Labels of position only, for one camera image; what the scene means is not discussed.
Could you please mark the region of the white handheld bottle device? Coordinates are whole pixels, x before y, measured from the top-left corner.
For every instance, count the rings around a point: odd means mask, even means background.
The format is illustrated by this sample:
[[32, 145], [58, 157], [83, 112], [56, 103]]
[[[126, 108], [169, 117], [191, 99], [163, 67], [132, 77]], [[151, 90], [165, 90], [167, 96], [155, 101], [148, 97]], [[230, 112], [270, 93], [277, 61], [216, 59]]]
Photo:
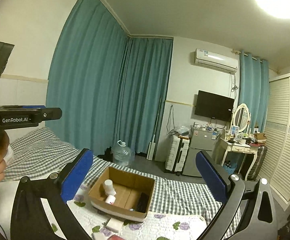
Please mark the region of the white handheld bottle device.
[[114, 205], [115, 201], [116, 201], [116, 197], [113, 195], [108, 195], [105, 200], [105, 202], [110, 205]]

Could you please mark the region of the white square box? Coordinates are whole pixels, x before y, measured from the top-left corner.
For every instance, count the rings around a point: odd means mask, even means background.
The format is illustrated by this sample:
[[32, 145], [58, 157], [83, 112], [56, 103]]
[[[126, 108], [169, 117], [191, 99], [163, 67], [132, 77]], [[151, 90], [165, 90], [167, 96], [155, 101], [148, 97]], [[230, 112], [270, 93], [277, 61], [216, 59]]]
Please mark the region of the white square box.
[[110, 218], [106, 223], [105, 227], [112, 232], [119, 232], [122, 229], [123, 225], [124, 221], [116, 218]]

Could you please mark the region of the black remote control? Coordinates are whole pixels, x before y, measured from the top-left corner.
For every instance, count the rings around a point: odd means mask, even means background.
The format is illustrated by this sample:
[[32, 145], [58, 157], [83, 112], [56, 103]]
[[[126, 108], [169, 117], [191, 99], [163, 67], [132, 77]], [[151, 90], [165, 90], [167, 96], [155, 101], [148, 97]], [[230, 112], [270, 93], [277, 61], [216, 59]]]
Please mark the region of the black remote control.
[[148, 203], [149, 203], [149, 196], [142, 192], [136, 206], [136, 212], [146, 213]]

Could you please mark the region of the dark suitcase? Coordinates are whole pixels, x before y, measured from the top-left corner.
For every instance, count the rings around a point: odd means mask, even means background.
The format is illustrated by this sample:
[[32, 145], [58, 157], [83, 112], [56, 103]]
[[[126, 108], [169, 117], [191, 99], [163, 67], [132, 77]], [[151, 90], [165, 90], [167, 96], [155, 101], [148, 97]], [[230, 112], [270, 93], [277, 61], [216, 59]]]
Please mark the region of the dark suitcase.
[[246, 180], [256, 180], [266, 157], [267, 151], [268, 147], [265, 145], [258, 147], [257, 152], [256, 154], [254, 154], [253, 157], [253, 164], [251, 168], [248, 168], [248, 171], [246, 172]]

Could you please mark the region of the white louvered wardrobe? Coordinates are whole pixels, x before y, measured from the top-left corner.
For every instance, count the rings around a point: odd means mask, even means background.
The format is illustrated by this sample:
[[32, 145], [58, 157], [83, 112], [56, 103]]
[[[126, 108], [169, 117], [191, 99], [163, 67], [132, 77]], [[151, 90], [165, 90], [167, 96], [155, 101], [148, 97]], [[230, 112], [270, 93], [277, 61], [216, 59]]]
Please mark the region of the white louvered wardrobe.
[[290, 207], [290, 73], [269, 82], [269, 102], [264, 133], [268, 151], [259, 177], [269, 181], [274, 199]]

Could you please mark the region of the white floral quilt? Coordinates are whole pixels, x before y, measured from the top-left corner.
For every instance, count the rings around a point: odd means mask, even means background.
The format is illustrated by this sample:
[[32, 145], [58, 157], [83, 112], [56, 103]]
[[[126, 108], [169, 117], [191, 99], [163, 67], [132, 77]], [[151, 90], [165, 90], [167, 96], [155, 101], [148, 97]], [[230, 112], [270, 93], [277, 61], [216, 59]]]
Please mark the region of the white floral quilt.
[[106, 227], [111, 216], [91, 205], [88, 192], [89, 188], [82, 185], [67, 205], [90, 237], [94, 233], [102, 233], [105, 239], [113, 235], [122, 239], [197, 239], [207, 227], [205, 219], [199, 215], [180, 216], [150, 211], [144, 222], [126, 220], [119, 232], [114, 232]]

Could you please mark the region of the white dressing table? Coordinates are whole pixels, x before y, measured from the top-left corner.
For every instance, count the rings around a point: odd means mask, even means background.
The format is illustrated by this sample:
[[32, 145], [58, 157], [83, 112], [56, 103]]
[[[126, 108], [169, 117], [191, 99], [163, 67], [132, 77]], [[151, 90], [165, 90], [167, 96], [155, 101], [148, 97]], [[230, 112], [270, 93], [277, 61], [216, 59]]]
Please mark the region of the white dressing table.
[[223, 138], [219, 138], [213, 150], [213, 159], [217, 164], [223, 165], [225, 163], [225, 160], [229, 152], [244, 155], [243, 161], [239, 169], [239, 172], [240, 172], [243, 167], [243, 164], [246, 161], [247, 156], [252, 155], [253, 156], [252, 163], [248, 167], [246, 174], [243, 175], [244, 180], [248, 180], [248, 175], [250, 171], [252, 170], [253, 165], [255, 164], [256, 159], [257, 159], [258, 149], [259, 148], [256, 146], [250, 146], [248, 144], [238, 144], [238, 143], [232, 144]]

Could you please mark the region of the red patterned box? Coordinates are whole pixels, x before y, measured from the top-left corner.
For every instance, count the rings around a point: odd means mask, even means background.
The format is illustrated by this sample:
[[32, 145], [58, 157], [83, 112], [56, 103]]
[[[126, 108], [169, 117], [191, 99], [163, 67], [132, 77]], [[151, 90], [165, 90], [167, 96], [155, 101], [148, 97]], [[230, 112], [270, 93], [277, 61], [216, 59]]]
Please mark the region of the red patterned box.
[[108, 240], [125, 240], [122, 237], [118, 236], [118, 235], [111, 235]]

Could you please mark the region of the silver mini fridge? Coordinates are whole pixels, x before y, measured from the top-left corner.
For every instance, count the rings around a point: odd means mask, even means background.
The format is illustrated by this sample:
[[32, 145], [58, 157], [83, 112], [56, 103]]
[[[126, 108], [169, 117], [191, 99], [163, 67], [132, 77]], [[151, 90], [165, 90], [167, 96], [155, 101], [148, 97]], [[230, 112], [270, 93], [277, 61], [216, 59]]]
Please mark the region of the silver mini fridge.
[[213, 157], [216, 136], [217, 134], [213, 134], [213, 131], [198, 129], [193, 126], [191, 127], [189, 148], [182, 169], [182, 175], [201, 177], [195, 164], [196, 155], [199, 151], [206, 151], [211, 157]]

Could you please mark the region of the oval vanity mirror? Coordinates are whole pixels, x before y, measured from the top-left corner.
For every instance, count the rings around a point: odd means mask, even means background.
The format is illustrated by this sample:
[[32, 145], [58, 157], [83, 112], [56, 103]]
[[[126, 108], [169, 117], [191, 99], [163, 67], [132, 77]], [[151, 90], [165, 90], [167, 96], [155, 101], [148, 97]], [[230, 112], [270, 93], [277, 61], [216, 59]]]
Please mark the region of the oval vanity mirror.
[[234, 134], [244, 132], [250, 124], [251, 114], [248, 106], [241, 103], [235, 110], [231, 120], [231, 132]]

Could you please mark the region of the white suitcase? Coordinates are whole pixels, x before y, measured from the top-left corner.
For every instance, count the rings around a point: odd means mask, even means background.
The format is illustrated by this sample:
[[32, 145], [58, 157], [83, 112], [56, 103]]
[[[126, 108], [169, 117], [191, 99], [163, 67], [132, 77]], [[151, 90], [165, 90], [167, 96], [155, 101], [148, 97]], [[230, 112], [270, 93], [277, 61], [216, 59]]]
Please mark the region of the white suitcase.
[[190, 139], [188, 136], [173, 135], [169, 154], [165, 161], [165, 170], [172, 173], [181, 172], [186, 160]]

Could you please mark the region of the clear water jug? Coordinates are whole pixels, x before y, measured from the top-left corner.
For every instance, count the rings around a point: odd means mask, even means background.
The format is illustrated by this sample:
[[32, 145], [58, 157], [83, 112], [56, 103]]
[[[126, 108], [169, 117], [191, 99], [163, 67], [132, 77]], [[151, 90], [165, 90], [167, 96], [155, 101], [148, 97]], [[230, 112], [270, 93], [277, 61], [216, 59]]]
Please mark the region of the clear water jug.
[[131, 149], [125, 141], [118, 140], [111, 149], [113, 162], [121, 166], [128, 166], [131, 160]]

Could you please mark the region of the white flat mop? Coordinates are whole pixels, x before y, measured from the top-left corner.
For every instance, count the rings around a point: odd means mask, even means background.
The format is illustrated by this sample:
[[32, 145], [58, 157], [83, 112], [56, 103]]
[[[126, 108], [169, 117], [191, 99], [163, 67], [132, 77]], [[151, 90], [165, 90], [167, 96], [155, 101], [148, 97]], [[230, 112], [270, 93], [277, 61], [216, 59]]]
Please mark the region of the white flat mop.
[[154, 129], [153, 129], [153, 133], [152, 133], [152, 138], [151, 138], [151, 141], [149, 142], [149, 146], [148, 146], [147, 157], [146, 157], [147, 160], [152, 160], [153, 155], [154, 155], [155, 137], [156, 137], [157, 123], [158, 123], [159, 115], [160, 115], [161, 103], [162, 103], [162, 98], [160, 98], [160, 101], [159, 101], [159, 105], [158, 105], [158, 109], [157, 109], [157, 113], [156, 113], [155, 125], [154, 125]]

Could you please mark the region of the narrow green curtain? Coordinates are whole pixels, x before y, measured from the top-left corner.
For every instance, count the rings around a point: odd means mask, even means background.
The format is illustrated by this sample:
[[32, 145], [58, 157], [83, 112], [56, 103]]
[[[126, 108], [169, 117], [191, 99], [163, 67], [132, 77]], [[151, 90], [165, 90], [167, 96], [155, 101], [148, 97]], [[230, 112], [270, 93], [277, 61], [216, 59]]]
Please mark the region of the narrow green curtain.
[[269, 98], [269, 64], [254, 58], [252, 54], [240, 53], [240, 95], [238, 103], [245, 103], [251, 113], [250, 128], [256, 125], [263, 132]]

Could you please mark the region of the white air conditioner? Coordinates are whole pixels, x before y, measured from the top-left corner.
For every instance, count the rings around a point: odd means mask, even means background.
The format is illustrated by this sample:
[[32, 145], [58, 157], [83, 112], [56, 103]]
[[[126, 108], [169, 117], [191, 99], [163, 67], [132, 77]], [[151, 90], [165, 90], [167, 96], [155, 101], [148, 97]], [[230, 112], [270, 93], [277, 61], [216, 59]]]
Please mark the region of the white air conditioner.
[[196, 49], [194, 63], [228, 73], [236, 73], [238, 60], [228, 56], [213, 53], [208, 50]]

